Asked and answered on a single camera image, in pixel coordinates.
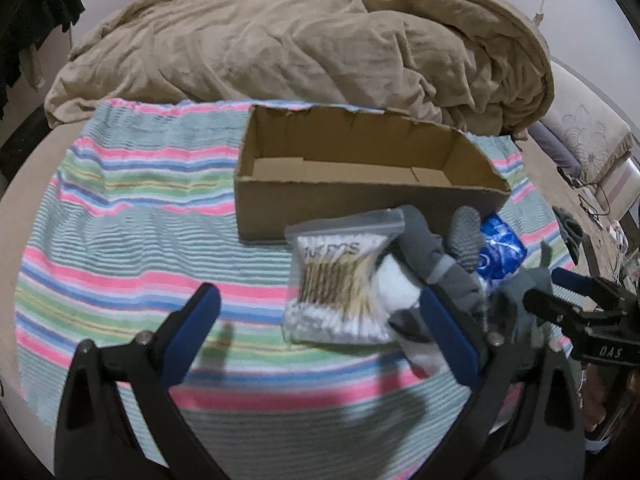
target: striped bed sheet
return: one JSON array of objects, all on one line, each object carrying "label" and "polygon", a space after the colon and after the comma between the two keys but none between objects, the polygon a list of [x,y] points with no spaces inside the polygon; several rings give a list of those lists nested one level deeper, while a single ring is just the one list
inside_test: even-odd
[{"label": "striped bed sheet", "polygon": [[[15,295],[22,394],[53,427],[74,349],[129,342],[180,308],[202,281],[220,318],[174,401],[223,470],[238,479],[402,479],[468,397],[448,372],[425,377],[395,345],[296,346],[280,321],[284,246],[238,241],[232,175],[250,107],[104,101],[66,152],[36,216]],[[556,217],[509,137],[470,138],[510,183],[500,211],[540,260],[573,267]],[[145,453],[162,462],[132,393],[120,386]]]}]

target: gray pillow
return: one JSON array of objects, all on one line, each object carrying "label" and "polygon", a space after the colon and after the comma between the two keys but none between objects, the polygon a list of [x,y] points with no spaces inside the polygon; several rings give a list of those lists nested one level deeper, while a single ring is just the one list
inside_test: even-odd
[{"label": "gray pillow", "polygon": [[578,178],[582,172],[582,166],[567,147],[544,124],[538,121],[529,128],[529,135],[535,140],[542,151],[545,152],[556,165],[560,166],[569,175]]}]

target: blue plastic package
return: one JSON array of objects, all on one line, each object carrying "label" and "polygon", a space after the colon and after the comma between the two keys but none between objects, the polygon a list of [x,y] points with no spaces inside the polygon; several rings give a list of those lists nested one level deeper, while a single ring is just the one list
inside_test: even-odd
[{"label": "blue plastic package", "polygon": [[527,248],[508,224],[491,215],[480,228],[486,245],[480,250],[478,274],[493,292],[506,277],[513,275],[527,257]]}]

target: brown blanket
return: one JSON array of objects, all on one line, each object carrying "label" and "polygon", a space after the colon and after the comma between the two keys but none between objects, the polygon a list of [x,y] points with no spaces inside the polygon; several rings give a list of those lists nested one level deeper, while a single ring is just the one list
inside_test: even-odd
[{"label": "brown blanket", "polygon": [[72,49],[49,123],[116,96],[399,108],[496,135],[536,121],[554,90],[538,30],[492,0],[139,0]]}]

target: cardboard box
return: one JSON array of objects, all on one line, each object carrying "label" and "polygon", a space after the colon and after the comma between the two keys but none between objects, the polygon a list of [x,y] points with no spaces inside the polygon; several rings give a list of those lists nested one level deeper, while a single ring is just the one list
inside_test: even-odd
[{"label": "cardboard box", "polygon": [[288,225],[416,206],[434,232],[454,211],[498,211],[511,189],[478,147],[447,126],[387,111],[254,107],[236,173],[243,240],[282,240]]}]

